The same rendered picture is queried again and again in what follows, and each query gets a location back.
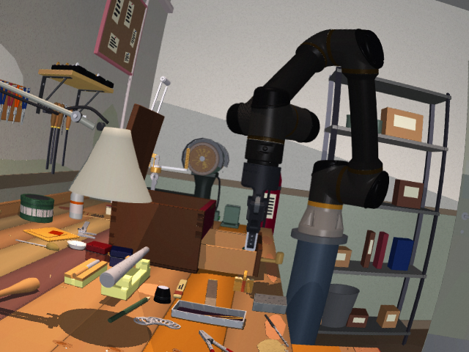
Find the small blue box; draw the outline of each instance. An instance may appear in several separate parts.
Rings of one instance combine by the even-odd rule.
[[[389,254],[388,268],[391,270],[408,270],[410,257],[412,257],[412,249],[412,240],[395,237],[391,246],[391,253]]]
[[[109,258],[109,266],[115,266],[122,262],[124,258],[117,258],[117,257],[110,257]]]
[[[133,254],[133,249],[119,247],[119,246],[112,246],[111,251],[109,252],[109,255],[111,257],[117,257],[117,258],[125,258],[128,255],[132,255],[132,254]]]

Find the lamp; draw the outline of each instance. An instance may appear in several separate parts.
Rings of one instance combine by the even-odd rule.
[[[70,190],[96,199],[150,203],[130,130],[104,127]]]

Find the gray trash bin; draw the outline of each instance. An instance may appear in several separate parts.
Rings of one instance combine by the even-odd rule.
[[[330,284],[321,325],[328,328],[346,326],[359,292],[360,290],[353,286]]]

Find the floor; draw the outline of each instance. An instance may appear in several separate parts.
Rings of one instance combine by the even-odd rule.
[[[422,352],[428,330],[412,330],[407,343],[402,345],[403,336],[361,336],[319,334],[316,345],[378,347],[380,352]]]

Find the round green container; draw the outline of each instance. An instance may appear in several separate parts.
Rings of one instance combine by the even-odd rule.
[[[53,198],[39,194],[22,194],[20,217],[33,222],[52,222]]]

